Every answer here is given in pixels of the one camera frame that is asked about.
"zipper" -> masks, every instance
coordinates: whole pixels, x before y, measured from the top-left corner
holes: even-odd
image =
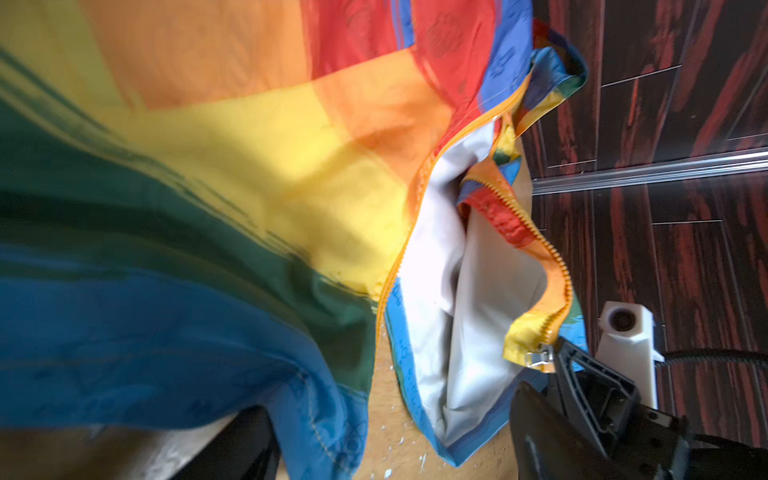
[[[528,84],[530,82],[531,82],[531,73],[529,72],[528,75],[525,76],[525,79],[523,80],[520,87],[518,87],[518,89],[509,98],[504,100],[502,103],[496,105],[491,110],[485,112],[485,114],[469,122],[469,124],[467,124],[456,135],[454,135],[451,138],[451,140],[449,140],[448,143],[446,143],[445,146],[443,146],[443,148],[440,149],[440,152],[437,153],[437,155],[433,155],[429,159],[432,164],[429,166],[429,175],[427,176],[427,178],[432,176],[432,170],[435,168],[435,164],[437,164],[437,161],[445,154],[445,152],[448,151],[450,147],[453,147],[460,140],[463,140],[464,137],[466,137],[473,131],[477,130],[478,128],[484,127],[485,125],[496,121],[496,119],[500,118],[504,113],[509,112],[511,109],[513,109],[515,105],[520,104],[523,98],[523,94],[525,94],[525,92],[528,90]],[[424,188],[424,191],[421,192],[421,194],[419,195],[418,203],[419,203],[420,210],[421,210],[421,204],[424,201],[425,192],[426,192],[426,187]],[[387,306],[387,303],[389,302],[389,294],[392,293],[392,287],[395,285],[395,279],[397,278],[397,273],[400,271],[400,266],[402,265],[402,258],[406,254],[406,248],[408,247],[408,243],[411,241],[411,235],[413,235],[413,229],[415,228],[415,226],[416,226],[416,220],[413,221],[413,225],[411,226],[410,231],[408,232],[406,241],[402,245],[402,249],[400,249],[400,253],[397,254],[397,258],[395,259],[395,264],[392,265],[392,269],[389,270],[389,274],[387,274],[386,280],[384,281],[384,285],[382,286],[382,291],[379,294],[379,307],[376,309],[376,338],[377,339],[380,336],[381,325],[384,323],[384,315],[386,315],[386,306]]]
[[[570,309],[570,306],[573,304],[573,297],[574,297],[573,279],[571,278],[570,272],[568,272],[568,267],[565,265],[565,261],[563,260],[563,257],[560,255],[557,249],[555,249],[554,246],[551,243],[549,243],[549,240],[544,238],[544,235],[542,235],[541,232],[538,231],[538,228],[536,228],[536,226],[534,225],[531,217],[525,212],[525,210],[522,208],[522,206],[516,199],[509,198],[508,195],[504,195],[501,190],[499,190],[494,185],[491,185],[488,181],[478,178],[477,176],[472,175],[471,173],[467,174],[465,179],[476,181],[479,184],[483,185],[484,187],[488,188],[491,192],[493,192],[493,194],[509,210],[511,210],[512,213],[515,214],[515,216],[522,222],[525,228],[528,229],[528,231],[533,234],[536,240],[538,240],[539,242],[541,242],[542,245],[544,245],[545,249],[549,252],[549,254],[552,256],[552,258],[560,268],[560,272],[565,282],[565,305],[562,308],[560,308],[557,312],[550,314],[541,328],[541,334],[544,337],[541,343],[544,345],[553,344],[555,340],[558,339],[558,333],[560,331],[560,327],[565,321],[565,317],[568,315],[568,311]],[[540,353],[541,353],[541,349],[539,349],[536,352],[530,352],[530,354],[540,354]]]
[[[529,369],[551,365],[552,363],[554,363],[554,348],[552,345],[542,343],[538,346],[537,352],[525,354],[525,366]]]

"orange zipper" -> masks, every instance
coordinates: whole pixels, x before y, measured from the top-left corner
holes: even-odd
[[[440,149],[440,152],[437,155],[432,156],[430,159],[432,164],[429,166],[429,176],[432,176],[432,170],[435,168],[435,164],[437,163],[437,160],[439,160],[446,151],[450,147],[453,147],[455,144],[458,143],[458,141],[462,140],[465,136],[472,133],[473,131],[477,130],[480,127],[483,127],[493,121],[495,121],[497,118],[501,117],[505,112],[510,111],[516,104],[519,104],[519,102],[522,100],[523,94],[525,94],[525,91],[528,90],[528,84],[531,82],[531,74],[528,73],[528,75],[525,76],[525,80],[523,80],[520,87],[518,87],[517,90],[515,90],[515,93],[513,93],[509,98],[504,100],[502,103],[496,105],[491,110],[485,112],[480,117],[477,117],[475,120],[470,122],[466,127],[462,128],[456,135],[454,135],[451,140],[448,141],[447,144],[443,148]],[[426,187],[424,188],[424,191],[421,192],[419,195],[419,210],[421,210],[422,202],[424,201],[424,193],[426,192]],[[376,338],[379,338],[379,331],[381,329],[381,325],[384,322],[384,315],[386,313],[386,305],[389,302],[389,294],[392,292],[392,287],[395,285],[395,279],[397,278],[397,273],[400,271],[400,265],[402,264],[402,258],[406,254],[406,247],[408,246],[408,243],[411,241],[411,235],[413,235],[413,229],[416,226],[416,221],[413,221],[413,225],[410,228],[410,231],[408,232],[408,236],[406,237],[406,242],[402,245],[402,249],[400,249],[400,253],[397,254],[397,258],[395,260],[395,264],[392,266],[392,269],[389,271],[389,274],[386,277],[386,280],[384,282],[384,285],[382,287],[382,292],[379,295],[379,307],[376,309]]]
[[[552,258],[560,268],[560,273],[562,274],[565,282],[565,305],[562,308],[560,308],[557,312],[550,314],[547,317],[547,320],[545,321],[544,325],[542,325],[541,327],[541,334],[544,337],[542,343],[547,345],[553,344],[554,341],[558,339],[558,333],[560,332],[560,327],[565,321],[565,318],[568,316],[568,311],[570,310],[570,306],[573,304],[573,297],[574,297],[573,279],[571,278],[571,273],[568,272],[568,267],[565,265],[565,261],[563,260],[563,257],[560,255],[557,249],[555,249],[554,246],[551,243],[549,243],[549,240],[544,238],[544,235],[542,235],[541,232],[538,231],[538,228],[536,228],[536,226],[534,225],[531,217],[528,215],[528,213],[525,211],[525,209],[520,205],[520,203],[516,199],[510,198],[508,195],[504,195],[497,187],[495,187],[494,185],[491,185],[488,181],[483,180],[482,178],[472,175],[471,173],[467,174],[465,179],[478,182],[483,187],[486,187],[491,192],[493,192],[493,194],[509,210],[511,210],[512,213],[515,214],[515,216],[521,221],[521,223],[525,226],[525,228],[528,229],[528,231],[533,234],[536,240],[541,242],[541,244],[544,246],[545,249],[547,249],[549,254],[552,256]]]

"black cable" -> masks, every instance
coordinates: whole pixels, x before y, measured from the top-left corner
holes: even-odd
[[[690,349],[667,352],[664,354],[664,358],[666,361],[657,363],[657,368],[682,362],[736,362],[768,369],[768,353],[762,352],[744,352],[742,350],[728,349]]]
[[[704,435],[699,433],[694,436],[694,440],[699,442],[709,443],[710,445],[720,447],[721,449],[748,449],[749,445],[744,445],[736,440],[724,439],[723,437],[716,437],[715,435]]]

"metal zipper slider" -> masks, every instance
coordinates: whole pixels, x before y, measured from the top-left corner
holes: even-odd
[[[554,362],[553,358],[552,345],[539,343],[538,351],[525,353],[525,366],[532,369],[542,365],[551,365]]]

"white lining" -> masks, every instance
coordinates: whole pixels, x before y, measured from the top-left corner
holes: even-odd
[[[546,288],[543,267],[475,211],[465,230],[458,182],[490,153],[493,122],[435,164],[399,271],[415,377],[435,435],[476,427],[522,367],[502,358],[512,321]]]

